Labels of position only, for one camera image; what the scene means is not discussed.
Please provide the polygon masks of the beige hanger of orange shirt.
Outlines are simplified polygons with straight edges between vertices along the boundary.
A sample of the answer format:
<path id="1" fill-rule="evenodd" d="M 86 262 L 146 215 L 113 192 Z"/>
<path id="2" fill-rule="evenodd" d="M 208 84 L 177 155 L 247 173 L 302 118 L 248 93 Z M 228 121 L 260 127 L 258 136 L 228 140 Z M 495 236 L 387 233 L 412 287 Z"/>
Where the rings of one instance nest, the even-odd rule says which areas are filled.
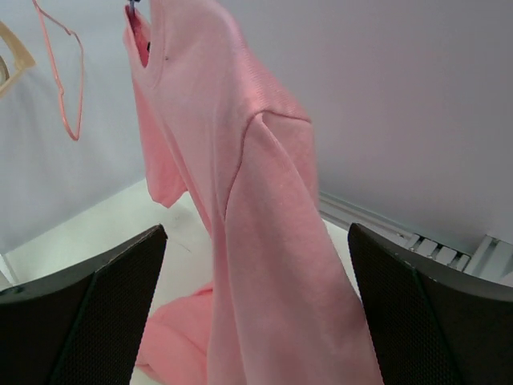
<path id="1" fill-rule="evenodd" d="M 36 61 L 20 38 L 4 22 L 1 22 L 1 42 L 8 49 L 6 55 L 1 55 L 3 97 L 28 69 L 36 65 Z"/>

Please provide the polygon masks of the pink hanger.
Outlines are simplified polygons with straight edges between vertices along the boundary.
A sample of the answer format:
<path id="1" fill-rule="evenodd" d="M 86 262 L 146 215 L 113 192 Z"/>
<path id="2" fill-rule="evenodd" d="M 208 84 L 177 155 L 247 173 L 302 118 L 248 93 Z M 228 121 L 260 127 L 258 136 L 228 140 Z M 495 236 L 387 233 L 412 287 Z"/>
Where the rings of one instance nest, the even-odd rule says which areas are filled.
<path id="1" fill-rule="evenodd" d="M 83 122 L 85 52 L 78 34 L 50 15 L 39 1 L 32 2 L 41 26 L 43 42 L 55 81 L 63 128 L 69 138 L 79 141 Z"/>

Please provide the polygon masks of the pink garment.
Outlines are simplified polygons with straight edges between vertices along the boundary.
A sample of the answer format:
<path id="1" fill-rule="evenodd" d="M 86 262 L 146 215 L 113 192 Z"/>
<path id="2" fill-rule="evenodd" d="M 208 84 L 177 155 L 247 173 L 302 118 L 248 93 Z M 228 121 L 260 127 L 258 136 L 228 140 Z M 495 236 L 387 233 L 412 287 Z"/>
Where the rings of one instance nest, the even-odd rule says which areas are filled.
<path id="1" fill-rule="evenodd" d="M 163 384 L 379 384 L 362 304 L 321 219 L 314 130 L 214 1 L 127 6 L 148 191 L 188 193 L 213 279 L 147 321 Z"/>

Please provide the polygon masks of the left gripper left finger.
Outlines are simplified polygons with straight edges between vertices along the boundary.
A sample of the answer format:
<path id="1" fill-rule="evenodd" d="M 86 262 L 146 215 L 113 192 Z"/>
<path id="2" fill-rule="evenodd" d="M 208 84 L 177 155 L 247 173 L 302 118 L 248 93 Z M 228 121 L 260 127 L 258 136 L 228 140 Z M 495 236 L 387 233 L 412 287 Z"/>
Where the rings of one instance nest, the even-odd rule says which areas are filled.
<path id="1" fill-rule="evenodd" d="M 1 292 L 1 382 L 130 383 L 167 235 L 156 225 L 104 253 Z"/>

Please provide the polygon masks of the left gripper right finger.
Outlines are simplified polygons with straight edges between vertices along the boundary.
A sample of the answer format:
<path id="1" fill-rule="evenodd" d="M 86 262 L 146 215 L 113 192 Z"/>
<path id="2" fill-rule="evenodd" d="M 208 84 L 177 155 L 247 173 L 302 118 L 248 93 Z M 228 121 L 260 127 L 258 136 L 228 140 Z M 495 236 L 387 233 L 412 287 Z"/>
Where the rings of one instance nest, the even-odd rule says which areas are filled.
<path id="1" fill-rule="evenodd" d="M 385 384 L 512 383 L 512 289 L 444 266 L 363 225 L 349 253 Z"/>

